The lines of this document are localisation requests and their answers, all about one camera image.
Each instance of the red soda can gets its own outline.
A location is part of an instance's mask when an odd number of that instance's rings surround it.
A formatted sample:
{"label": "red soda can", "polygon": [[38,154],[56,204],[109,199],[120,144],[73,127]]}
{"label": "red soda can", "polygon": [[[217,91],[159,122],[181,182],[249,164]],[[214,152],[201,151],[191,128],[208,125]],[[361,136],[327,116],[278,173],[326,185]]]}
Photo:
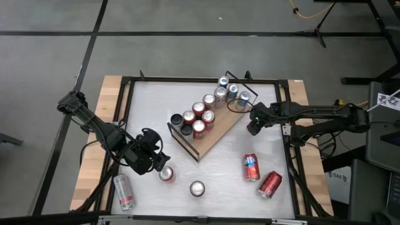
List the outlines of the red soda can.
{"label": "red soda can", "polygon": [[282,182],[282,176],[275,171],[271,171],[265,181],[261,184],[258,192],[261,197],[270,199]]}
{"label": "red soda can", "polygon": [[202,114],[201,120],[206,125],[206,130],[210,131],[214,127],[215,115],[212,111],[208,110]]}
{"label": "red soda can", "polygon": [[254,153],[244,155],[244,175],[247,181],[257,181],[260,179],[258,160]]}

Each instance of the upright can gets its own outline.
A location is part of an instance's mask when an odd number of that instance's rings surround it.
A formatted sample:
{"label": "upright can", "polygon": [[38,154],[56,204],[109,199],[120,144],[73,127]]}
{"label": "upright can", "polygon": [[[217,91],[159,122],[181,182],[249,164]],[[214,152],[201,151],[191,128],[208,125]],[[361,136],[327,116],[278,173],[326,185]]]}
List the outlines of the upright can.
{"label": "upright can", "polygon": [[126,211],[129,208],[135,206],[128,177],[125,174],[120,174],[114,177],[114,185],[115,185],[115,190],[117,191],[121,209],[123,211]]}
{"label": "upright can", "polygon": [[238,95],[239,92],[239,87],[236,84],[231,84],[229,85],[227,89],[227,96],[226,96],[226,101],[232,101],[233,99],[236,99],[236,96]]}
{"label": "upright can", "polygon": [[257,181],[260,179],[257,156],[254,153],[244,155],[244,178],[247,181]]}
{"label": "upright can", "polygon": [[275,171],[271,171],[265,181],[261,184],[258,192],[260,193],[261,197],[270,199],[281,183],[282,176]]}
{"label": "upright can", "polygon": [[202,103],[206,110],[213,110],[215,107],[215,96],[213,94],[206,94],[202,98]]}
{"label": "upright can", "polygon": [[227,88],[228,87],[228,83],[229,83],[229,79],[226,76],[221,76],[218,79],[218,85],[217,87],[223,87],[223,88]]}
{"label": "upright can", "polygon": [[239,99],[236,103],[236,109],[243,111],[246,108],[248,101],[250,100],[250,94],[247,91],[240,92]]}
{"label": "upright can", "polygon": [[225,106],[226,89],[224,87],[217,87],[214,91],[215,108],[222,108]]}

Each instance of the concrete floor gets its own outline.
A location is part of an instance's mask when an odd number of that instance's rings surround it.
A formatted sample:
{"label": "concrete floor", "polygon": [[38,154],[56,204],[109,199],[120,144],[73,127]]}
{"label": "concrete floor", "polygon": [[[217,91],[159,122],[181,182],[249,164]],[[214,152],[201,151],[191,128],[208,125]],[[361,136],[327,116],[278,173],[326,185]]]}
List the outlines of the concrete floor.
{"label": "concrete floor", "polygon": [[[0,3],[0,31],[92,31],[101,0]],[[294,1],[314,14],[329,4]],[[374,2],[385,25],[397,24],[386,1]],[[321,16],[301,19],[290,2],[262,0],[109,1],[101,31],[299,31]],[[377,32],[366,4],[338,3],[324,32]],[[0,217],[31,213],[62,115],[57,102],[73,88],[89,37],[0,36],[0,132],[25,140],[0,146]],[[230,70],[255,78],[303,79],[310,104],[359,103],[368,87],[343,86],[340,77],[374,77],[395,62],[381,38],[98,37],[81,91],[94,110],[105,75],[218,77]],[[344,133],[350,148],[364,135]],[[71,124],[43,213],[69,209],[87,136]],[[339,153],[345,151],[338,146]]]}

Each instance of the soda can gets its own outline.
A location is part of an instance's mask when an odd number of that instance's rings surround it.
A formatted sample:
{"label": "soda can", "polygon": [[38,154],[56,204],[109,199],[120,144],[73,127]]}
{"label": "soda can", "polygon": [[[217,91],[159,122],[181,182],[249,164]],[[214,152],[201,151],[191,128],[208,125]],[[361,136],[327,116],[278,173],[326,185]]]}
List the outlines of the soda can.
{"label": "soda can", "polygon": [[201,120],[206,125],[206,130],[210,131],[214,127],[215,115],[212,111],[207,110],[202,114]]}
{"label": "soda can", "polygon": [[193,141],[193,128],[192,125],[184,124],[181,126],[181,134],[188,142]]}
{"label": "soda can", "polygon": [[217,87],[223,87],[223,88],[227,88],[228,87],[228,83],[229,83],[229,79],[226,76],[221,76],[218,79],[218,85]]}
{"label": "soda can", "polygon": [[115,190],[117,191],[119,204],[123,211],[128,210],[135,206],[131,187],[129,185],[128,177],[125,174],[120,174],[114,177]]}
{"label": "soda can", "polygon": [[226,89],[224,87],[217,87],[214,91],[215,108],[222,108],[225,106]]}
{"label": "soda can", "polygon": [[191,185],[190,185],[190,193],[194,196],[194,197],[200,197],[204,194],[204,192],[206,191],[206,187],[204,186],[203,182],[201,181],[194,181]]}
{"label": "soda can", "polygon": [[184,112],[182,117],[183,117],[183,123],[184,124],[192,125],[193,122],[196,120],[196,117],[194,116],[194,112],[193,111]]}
{"label": "soda can", "polygon": [[193,137],[195,139],[202,139],[206,135],[206,125],[203,121],[198,120],[193,123]]}
{"label": "soda can", "polygon": [[243,111],[246,108],[248,101],[250,100],[250,94],[247,91],[240,92],[239,99],[236,103],[236,109],[238,111]]}
{"label": "soda can", "polygon": [[174,170],[169,166],[164,166],[159,173],[159,177],[162,181],[171,183],[174,181]]}
{"label": "soda can", "polygon": [[236,84],[231,84],[229,85],[227,89],[227,96],[226,96],[226,101],[232,101],[233,99],[236,99],[236,96],[238,95],[239,92],[239,87]]}
{"label": "soda can", "polygon": [[177,131],[179,131],[183,124],[183,117],[180,114],[173,114],[171,116],[171,124]]}
{"label": "soda can", "polygon": [[192,106],[192,111],[194,112],[194,115],[196,119],[201,119],[201,116],[205,112],[206,108],[204,107],[204,104],[202,102],[195,102]]}
{"label": "soda can", "polygon": [[257,181],[260,179],[258,160],[254,153],[244,155],[244,177],[247,181]]}
{"label": "soda can", "polygon": [[202,98],[202,103],[204,104],[206,110],[213,110],[215,106],[215,96],[212,94],[206,94]]}
{"label": "soda can", "polygon": [[270,199],[282,182],[282,176],[275,171],[271,171],[265,181],[261,184],[258,192],[261,197]]}

